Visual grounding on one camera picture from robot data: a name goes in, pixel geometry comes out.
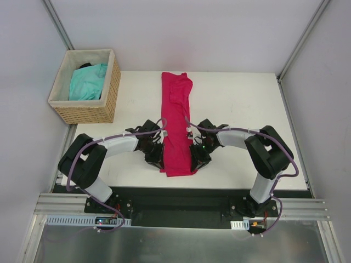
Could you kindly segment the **wicker basket with liner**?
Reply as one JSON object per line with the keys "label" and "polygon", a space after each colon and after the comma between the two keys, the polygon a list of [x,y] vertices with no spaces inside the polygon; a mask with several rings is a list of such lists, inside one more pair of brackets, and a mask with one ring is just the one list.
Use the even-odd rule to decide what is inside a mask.
{"label": "wicker basket with liner", "polygon": [[[98,100],[69,100],[74,70],[86,63],[106,63],[107,72]],[[112,49],[68,50],[56,75],[48,103],[67,124],[112,123],[114,121],[121,71]]]}

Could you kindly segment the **pink t shirt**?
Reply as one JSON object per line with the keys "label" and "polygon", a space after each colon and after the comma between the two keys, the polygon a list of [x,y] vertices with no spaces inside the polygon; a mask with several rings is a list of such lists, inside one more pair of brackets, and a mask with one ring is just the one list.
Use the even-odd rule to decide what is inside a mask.
{"label": "pink t shirt", "polygon": [[186,122],[190,119],[189,96],[193,82],[186,73],[169,72],[161,74],[161,82],[161,117],[167,121],[162,171],[168,177],[193,175],[196,173],[191,171],[190,145],[193,141],[188,138]]}

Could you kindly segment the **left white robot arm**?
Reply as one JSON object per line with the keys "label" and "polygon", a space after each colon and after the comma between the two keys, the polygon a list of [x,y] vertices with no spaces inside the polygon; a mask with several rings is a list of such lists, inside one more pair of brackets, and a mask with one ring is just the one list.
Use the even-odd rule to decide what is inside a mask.
{"label": "left white robot arm", "polygon": [[161,134],[165,127],[164,118],[156,123],[148,119],[143,125],[105,138],[94,139],[85,133],[79,134],[58,163],[58,171],[67,177],[67,190],[72,190],[70,183],[73,182],[97,199],[97,207],[103,213],[112,212],[116,195],[99,176],[104,160],[125,152],[140,151],[147,164],[163,169],[165,144]]}

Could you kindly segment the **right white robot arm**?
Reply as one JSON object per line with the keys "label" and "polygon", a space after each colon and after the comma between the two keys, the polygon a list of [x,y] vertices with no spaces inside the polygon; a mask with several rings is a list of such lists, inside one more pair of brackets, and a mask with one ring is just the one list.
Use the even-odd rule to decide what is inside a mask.
{"label": "right white robot arm", "polygon": [[232,146],[248,151],[257,175],[246,199],[235,205],[236,212],[242,216],[253,218],[265,212],[282,172],[290,164],[295,168],[294,176],[298,175],[292,151],[270,125],[248,130],[231,128],[227,124],[215,126],[204,119],[196,128],[201,142],[189,146],[190,171],[206,166],[212,160],[210,154],[219,147]]}

